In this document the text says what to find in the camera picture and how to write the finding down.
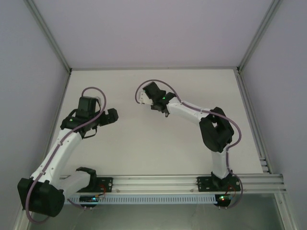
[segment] aluminum frame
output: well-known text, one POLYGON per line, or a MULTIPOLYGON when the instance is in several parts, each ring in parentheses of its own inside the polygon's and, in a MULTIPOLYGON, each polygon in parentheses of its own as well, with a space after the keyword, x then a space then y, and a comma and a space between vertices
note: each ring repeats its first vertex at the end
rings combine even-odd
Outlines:
MULTIPOLYGON (((263 139, 263 136, 260 131, 259 124, 256 119, 255 111, 253 108, 253 105, 251 103, 248 90, 246 88, 244 78, 242 77, 242 73, 239 74, 238 71, 235 71, 236 80, 238 83, 238 87, 240 89, 241 97, 243 100, 243 104, 248 116, 248 121, 250 124, 250 128, 252 130, 252 134, 254 137, 254 141, 258 150, 258 153, 261 157, 263 157, 268 166, 268 170, 271 173, 271 175, 274 175, 274 168, 272 164, 270 163, 269 154, 267 152, 267 149, 265 147, 265 142, 263 139)), ((289 195, 287 193, 281 194, 276 192, 275 193, 275 200, 276 205, 278 207, 279 213, 281 215, 281 221, 283 222, 285 230, 298 230, 298 223, 297 219, 295 218, 295 212, 292 207, 292 203, 290 201, 289 195)))
POLYGON ((41 29, 42 33, 44 34, 45 38, 47 39, 48 43, 50 44, 51 48, 53 49, 54 53, 64 66, 65 70, 70 73, 71 68, 65 59, 59 45, 57 44, 56 40, 54 39, 51 31, 48 29, 47 24, 45 23, 42 15, 40 14, 37 6, 32 0, 24 0, 24 3, 28 7, 30 13, 32 14, 33 18, 35 19, 38 27, 41 29))
POLYGON ((263 35, 265 34, 266 30, 268 29, 272 19, 274 18, 275 14, 277 13, 281 3, 283 0, 272 0, 268 10, 265 13, 264 18, 262 19, 260 26, 258 27, 253 39, 251 40, 251 43, 248 46, 248 49, 243 56, 239 66, 238 70, 241 74, 245 66, 247 65, 248 61, 250 60, 251 56, 253 55, 254 51, 256 50, 260 40, 262 39, 263 35))
POLYGON ((105 67, 105 68, 72 68, 72 71, 97 71, 97 70, 165 70, 165 69, 233 69, 236 66, 186 66, 186 67, 105 67))
MULTIPOLYGON (((196 184, 198 176, 210 175, 113 176, 112 193, 118 195, 214 195, 225 193, 199 192, 196 184)), ((242 180, 244 193, 286 193, 281 174, 241 174, 238 176, 242 180)))

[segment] white wall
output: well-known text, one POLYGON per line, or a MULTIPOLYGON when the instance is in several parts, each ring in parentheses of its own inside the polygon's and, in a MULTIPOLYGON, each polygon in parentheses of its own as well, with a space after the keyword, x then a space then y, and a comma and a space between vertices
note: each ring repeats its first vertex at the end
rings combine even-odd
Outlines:
POLYGON ((307 226, 307 1, 285 0, 244 72, 275 173, 307 226))
POLYGON ((67 73, 22 0, 0 2, 0 229, 11 229, 17 184, 43 157, 67 73))
MULTIPOLYGON (((207 110, 221 107, 242 131, 242 142, 231 149, 230 167, 238 174, 263 172, 232 69, 148 69, 71 73, 58 131, 62 120, 78 106, 82 90, 93 85, 104 91, 106 108, 116 108, 119 119, 100 127, 95 137, 83 141, 72 153, 63 175, 71 175, 80 166, 95 169, 98 175, 211 173, 212 156, 202 141, 199 125, 176 115, 165 118, 150 106, 135 103, 133 97, 139 84, 155 78, 174 87, 182 100, 207 110)), ((169 90, 162 84, 159 87, 169 90)), ((94 90, 86 95, 100 96, 94 90)), ((233 141, 237 138, 235 131, 233 141)))

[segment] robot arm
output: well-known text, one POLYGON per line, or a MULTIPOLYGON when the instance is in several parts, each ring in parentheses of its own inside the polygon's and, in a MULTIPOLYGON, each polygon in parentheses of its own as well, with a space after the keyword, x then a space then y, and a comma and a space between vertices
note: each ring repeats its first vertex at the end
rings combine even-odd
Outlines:
POLYGON ((56 143, 44 161, 30 179, 22 178, 20 180, 17 187, 24 209, 27 210, 26 200, 30 193, 29 211, 55 217, 62 210, 68 197, 82 188, 91 189, 95 186, 96 171, 92 169, 78 168, 64 180, 60 180, 60 176, 77 145, 83 139, 94 136, 86 137, 88 131, 93 129, 97 132, 99 126, 118 120, 118 114, 114 108, 109 109, 108 114, 104 111, 96 112, 97 102, 98 99, 92 97, 82 96, 79 99, 78 109, 74 109, 62 121, 56 143))
POLYGON ((212 176, 215 176, 217 181, 226 178, 229 175, 226 165, 226 148, 232 141, 234 130, 228 121, 201 112, 202 110, 206 110, 225 116, 222 109, 218 107, 213 110, 201 109, 200 107, 185 102, 185 104, 199 108, 200 112, 192 110, 183 105, 174 93, 166 93, 166 91, 160 90, 154 82, 146 85, 143 90, 139 94, 139 101, 142 104, 151 105, 152 110, 162 112, 166 117, 169 114, 178 115, 200 126, 203 142, 212 153, 212 176))

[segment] white platform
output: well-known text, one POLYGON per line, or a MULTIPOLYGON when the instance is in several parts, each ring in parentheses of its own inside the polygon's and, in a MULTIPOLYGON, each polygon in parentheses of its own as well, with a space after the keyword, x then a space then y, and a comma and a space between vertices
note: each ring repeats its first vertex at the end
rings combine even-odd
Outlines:
MULTIPOLYGON (((134 93, 145 80, 160 79, 172 85, 181 99, 207 108, 221 107, 242 130, 242 141, 230 151, 235 173, 262 173, 248 119, 232 69, 224 70, 101 70, 73 71, 59 116, 62 120, 77 108, 85 87, 96 86, 107 97, 107 109, 116 108, 116 123, 98 129, 85 139, 63 169, 71 174, 80 166, 99 175, 209 174, 210 151, 198 126, 182 118, 168 118, 146 105, 136 104, 134 93)), ((86 95, 98 96, 90 90, 86 95)))

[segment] purple cable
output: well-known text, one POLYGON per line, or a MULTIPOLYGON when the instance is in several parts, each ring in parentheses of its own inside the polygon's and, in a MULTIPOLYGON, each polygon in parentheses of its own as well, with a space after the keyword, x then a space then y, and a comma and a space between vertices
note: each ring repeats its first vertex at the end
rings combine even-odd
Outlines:
POLYGON ((239 133, 238 140, 237 140, 235 143, 233 143, 232 145, 229 145, 229 146, 226 148, 226 166, 227 166, 227 170, 228 170, 228 172, 229 172, 230 174, 232 174, 234 177, 236 177, 236 178, 239 180, 239 183, 240 183, 240 186, 241 186, 241 193, 240 193, 239 199, 238 199, 234 204, 228 206, 227 208, 235 207, 235 206, 241 201, 241 199, 242 199, 242 197, 243 197, 243 184, 242 184, 241 179, 238 177, 238 175, 234 174, 234 173, 231 171, 230 167, 229 167, 229 154, 228 154, 228 152, 229 152, 229 149, 230 149, 230 148, 236 146, 236 145, 241 141, 241 139, 242 139, 242 132, 241 132, 240 127, 239 127, 232 119, 230 119, 230 118, 228 118, 228 117, 226 117, 226 116, 223 116, 223 115, 221 115, 221 114, 218 114, 218 113, 215 113, 215 112, 211 112, 211 111, 208 111, 208 110, 202 110, 202 109, 199 109, 199 108, 195 108, 195 107, 193 107, 193 106, 191 106, 191 105, 189 105, 189 104, 186 104, 184 101, 182 101, 182 100, 180 99, 178 93, 176 92, 176 90, 175 90, 172 86, 170 86, 169 84, 167 84, 165 81, 158 80, 158 79, 146 80, 146 81, 144 81, 141 85, 138 86, 138 88, 137 88, 137 90, 136 90, 136 92, 135 92, 135 95, 134 95, 134 99, 135 99, 136 103, 140 104, 140 102, 138 101, 138 98, 137 98, 138 91, 140 90, 140 88, 141 88, 145 83, 148 83, 148 82, 151 82, 151 81, 160 82, 160 83, 162 83, 162 84, 168 86, 168 87, 173 91, 173 93, 175 94, 175 96, 177 97, 177 99, 180 101, 180 103, 182 103, 182 104, 183 104, 184 106, 186 106, 187 108, 190 108, 190 109, 195 110, 195 111, 197 111, 197 112, 212 114, 212 115, 214 115, 214 116, 221 117, 221 118, 223 118, 223 119, 229 121, 231 124, 233 124, 233 125, 236 127, 236 129, 238 130, 238 133, 239 133))
POLYGON ((42 223, 45 223, 45 222, 47 221, 47 219, 49 218, 49 217, 47 217, 47 218, 44 219, 43 221, 36 221, 36 220, 34 220, 34 219, 31 217, 31 215, 30 215, 30 211, 29 211, 30 196, 31 196, 31 193, 32 193, 32 191, 33 191, 33 189, 34 189, 36 183, 38 182, 38 180, 41 178, 41 176, 43 175, 43 173, 46 171, 46 169, 47 169, 48 166, 50 165, 52 159, 54 158, 55 154, 56 154, 57 151, 59 150, 60 146, 62 146, 64 140, 65 140, 71 133, 73 133, 74 131, 76 131, 77 129, 82 128, 82 127, 84 127, 84 126, 90 124, 91 122, 95 121, 96 119, 98 119, 98 118, 100 117, 100 115, 103 113, 103 111, 105 110, 105 108, 106 108, 106 95, 104 94, 104 92, 102 92, 101 89, 99 89, 99 88, 97 88, 97 87, 91 86, 91 87, 85 88, 85 89, 82 91, 81 96, 83 96, 84 93, 85 93, 85 91, 87 91, 87 90, 89 90, 89 89, 97 90, 97 91, 99 91, 99 92, 102 94, 102 96, 104 97, 104 106, 102 107, 102 109, 100 110, 99 114, 98 114, 96 117, 94 117, 93 119, 89 120, 88 122, 85 122, 85 123, 82 124, 82 125, 77 126, 77 127, 74 128, 73 130, 71 130, 70 132, 68 132, 68 133, 60 140, 59 144, 56 146, 56 148, 55 148, 54 151, 52 152, 52 154, 51 154, 49 160, 47 161, 46 165, 44 166, 44 168, 43 168, 43 170, 42 170, 42 173, 40 173, 40 174, 38 175, 38 177, 37 177, 37 178, 34 180, 34 182, 32 183, 32 185, 31 185, 31 187, 30 187, 30 189, 29 189, 29 191, 28 191, 27 198, 26 198, 26 200, 25 200, 25 213, 26 213, 26 215, 27 215, 29 221, 32 222, 32 223, 34 223, 34 224, 42 224, 42 223))
POLYGON ((78 205, 74 202, 72 202, 70 199, 67 199, 69 203, 71 203, 73 206, 77 207, 77 208, 80 208, 80 209, 83 209, 83 210, 86 210, 88 209, 87 207, 82 207, 81 205, 78 205))

